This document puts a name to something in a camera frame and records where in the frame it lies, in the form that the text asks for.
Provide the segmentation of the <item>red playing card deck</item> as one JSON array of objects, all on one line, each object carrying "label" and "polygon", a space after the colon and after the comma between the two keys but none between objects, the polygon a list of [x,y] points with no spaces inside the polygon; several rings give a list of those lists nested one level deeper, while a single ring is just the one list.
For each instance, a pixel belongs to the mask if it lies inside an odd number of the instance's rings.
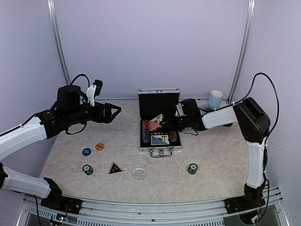
[{"label": "red playing card deck", "polygon": [[164,120],[164,115],[160,114],[158,116],[156,116],[155,118],[153,118],[152,120],[149,121],[149,127],[150,127],[150,132],[154,132],[160,128],[162,128],[162,126],[160,125],[160,122]]}]

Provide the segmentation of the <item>blue playing card deck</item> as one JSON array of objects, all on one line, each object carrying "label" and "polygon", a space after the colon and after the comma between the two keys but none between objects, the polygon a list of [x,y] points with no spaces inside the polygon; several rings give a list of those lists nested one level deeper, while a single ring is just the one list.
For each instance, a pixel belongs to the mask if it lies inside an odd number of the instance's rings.
[{"label": "blue playing card deck", "polygon": [[168,135],[153,135],[150,137],[151,145],[168,145],[169,138]]}]

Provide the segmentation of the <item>aluminium poker case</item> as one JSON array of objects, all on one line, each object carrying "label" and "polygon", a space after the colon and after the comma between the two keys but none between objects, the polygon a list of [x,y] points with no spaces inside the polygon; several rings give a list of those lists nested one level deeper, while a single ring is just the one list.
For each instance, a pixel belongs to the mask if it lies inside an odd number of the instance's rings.
[{"label": "aluminium poker case", "polygon": [[169,158],[182,150],[179,132],[168,124],[175,115],[179,88],[138,89],[140,152],[152,158]]}]

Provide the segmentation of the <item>green chip stack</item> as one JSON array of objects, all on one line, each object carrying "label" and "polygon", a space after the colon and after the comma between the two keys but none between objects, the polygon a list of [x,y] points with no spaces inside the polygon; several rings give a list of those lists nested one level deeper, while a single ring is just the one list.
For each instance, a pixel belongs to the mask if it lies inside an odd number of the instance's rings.
[{"label": "green chip stack", "polygon": [[197,170],[198,170],[198,165],[195,163],[191,163],[187,169],[187,171],[190,175],[196,174]]},{"label": "green chip stack", "polygon": [[92,168],[90,165],[88,165],[88,164],[84,165],[84,166],[82,167],[82,170],[83,170],[83,172],[84,172],[86,175],[88,175],[88,176],[92,175],[93,172],[94,172],[93,168]]}]

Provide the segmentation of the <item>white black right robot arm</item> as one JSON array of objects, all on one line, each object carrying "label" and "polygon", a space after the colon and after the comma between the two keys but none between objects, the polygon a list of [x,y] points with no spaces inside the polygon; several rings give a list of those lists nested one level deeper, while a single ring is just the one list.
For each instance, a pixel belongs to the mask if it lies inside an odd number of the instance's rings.
[{"label": "white black right robot arm", "polygon": [[171,113],[160,123],[169,129],[183,131],[191,128],[205,131],[238,123],[248,147],[248,176],[244,195],[225,200],[227,213],[236,213],[265,205],[263,190],[267,178],[267,141],[270,119],[256,101],[248,97],[239,103],[201,114],[195,99],[186,99],[174,105]]}]

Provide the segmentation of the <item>right poker chip row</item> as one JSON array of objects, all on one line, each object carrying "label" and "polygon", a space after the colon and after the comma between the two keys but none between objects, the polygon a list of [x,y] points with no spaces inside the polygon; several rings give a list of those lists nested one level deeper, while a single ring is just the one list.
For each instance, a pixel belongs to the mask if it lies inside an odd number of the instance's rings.
[{"label": "right poker chip row", "polygon": [[170,131],[169,131],[169,140],[170,140],[170,142],[172,142],[172,143],[178,141],[177,131],[175,131],[175,130],[170,130]]}]

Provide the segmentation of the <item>red dice row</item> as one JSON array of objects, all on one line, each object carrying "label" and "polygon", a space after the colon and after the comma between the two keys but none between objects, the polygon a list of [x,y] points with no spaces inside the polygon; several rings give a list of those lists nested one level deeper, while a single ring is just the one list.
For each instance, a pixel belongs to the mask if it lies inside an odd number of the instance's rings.
[{"label": "red dice row", "polygon": [[166,134],[165,132],[151,132],[150,133],[151,136],[163,136],[165,134]]}]

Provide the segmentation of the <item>left poker chip row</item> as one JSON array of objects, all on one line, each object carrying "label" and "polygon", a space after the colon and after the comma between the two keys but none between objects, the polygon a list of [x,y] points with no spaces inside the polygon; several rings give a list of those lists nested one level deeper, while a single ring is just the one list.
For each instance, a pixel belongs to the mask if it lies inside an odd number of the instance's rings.
[{"label": "left poker chip row", "polygon": [[149,127],[149,121],[143,120],[143,126],[142,126],[142,142],[148,143],[150,140],[150,127]]}]

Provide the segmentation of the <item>orange round button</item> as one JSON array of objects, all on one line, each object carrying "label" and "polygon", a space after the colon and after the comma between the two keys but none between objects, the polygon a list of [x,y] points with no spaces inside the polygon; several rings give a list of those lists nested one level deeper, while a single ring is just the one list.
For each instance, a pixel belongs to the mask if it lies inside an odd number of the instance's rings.
[{"label": "orange round button", "polygon": [[102,151],[104,148],[105,148],[104,143],[97,143],[97,144],[95,145],[95,149],[96,149],[97,151]]}]

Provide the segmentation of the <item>white swirl plate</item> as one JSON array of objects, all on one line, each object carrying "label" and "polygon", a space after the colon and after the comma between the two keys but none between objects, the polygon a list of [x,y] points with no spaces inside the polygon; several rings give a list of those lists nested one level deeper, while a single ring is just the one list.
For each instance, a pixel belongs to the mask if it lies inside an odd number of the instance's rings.
[{"label": "white swirl plate", "polygon": [[222,107],[220,106],[219,108],[211,109],[207,100],[196,100],[196,102],[201,115],[217,111]]}]

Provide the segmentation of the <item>light blue ribbed cup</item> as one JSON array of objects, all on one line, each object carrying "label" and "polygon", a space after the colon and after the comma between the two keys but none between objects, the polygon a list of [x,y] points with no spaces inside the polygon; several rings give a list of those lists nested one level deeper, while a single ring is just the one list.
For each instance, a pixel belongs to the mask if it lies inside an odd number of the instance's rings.
[{"label": "light blue ribbed cup", "polygon": [[218,90],[211,90],[209,95],[208,106],[210,109],[218,109],[223,98],[223,93]]}]

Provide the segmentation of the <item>black triangular dealer button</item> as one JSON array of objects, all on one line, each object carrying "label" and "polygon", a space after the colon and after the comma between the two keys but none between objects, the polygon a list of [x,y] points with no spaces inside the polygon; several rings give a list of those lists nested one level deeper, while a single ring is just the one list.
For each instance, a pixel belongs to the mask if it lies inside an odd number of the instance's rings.
[{"label": "black triangular dealer button", "polygon": [[111,167],[109,169],[108,174],[114,174],[114,173],[119,173],[122,172],[123,169],[116,163],[116,162],[112,162]]}]

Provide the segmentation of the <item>clear round plastic lid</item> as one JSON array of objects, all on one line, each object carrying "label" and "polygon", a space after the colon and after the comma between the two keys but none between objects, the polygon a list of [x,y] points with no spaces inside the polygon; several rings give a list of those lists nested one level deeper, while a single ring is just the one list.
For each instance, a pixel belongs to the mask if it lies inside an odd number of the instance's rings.
[{"label": "clear round plastic lid", "polygon": [[147,172],[143,168],[136,168],[132,172],[132,177],[135,181],[141,182],[144,181],[147,177]]}]

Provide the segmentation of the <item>dark green mug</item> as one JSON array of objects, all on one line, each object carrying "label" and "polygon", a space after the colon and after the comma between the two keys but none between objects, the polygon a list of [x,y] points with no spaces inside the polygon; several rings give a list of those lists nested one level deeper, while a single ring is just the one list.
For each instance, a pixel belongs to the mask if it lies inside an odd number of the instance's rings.
[{"label": "dark green mug", "polygon": [[231,127],[233,125],[233,123],[229,123],[229,124],[224,124],[223,126],[225,127]]}]

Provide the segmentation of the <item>right aluminium frame post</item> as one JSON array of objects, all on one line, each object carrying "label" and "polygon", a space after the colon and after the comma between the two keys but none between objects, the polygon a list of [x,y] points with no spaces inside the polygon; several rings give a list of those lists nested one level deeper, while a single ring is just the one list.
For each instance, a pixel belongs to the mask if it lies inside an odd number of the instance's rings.
[{"label": "right aluminium frame post", "polygon": [[248,1],[248,8],[247,8],[247,15],[246,15],[245,28],[244,28],[244,32],[243,32],[242,44],[241,44],[240,52],[238,55],[238,62],[237,62],[237,66],[235,69],[234,79],[233,79],[233,82],[231,85],[230,93],[227,98],[227,101],[230,103],[232,103],[234,100],[234,96],[237,91],[239,79],[240,79],[241,72],[243,69],[244,59],[246,56],[248,42],[249,42],[251,28],[252,28],[252,23],[253,23],[255,3],[256,3],[255,0]]}]

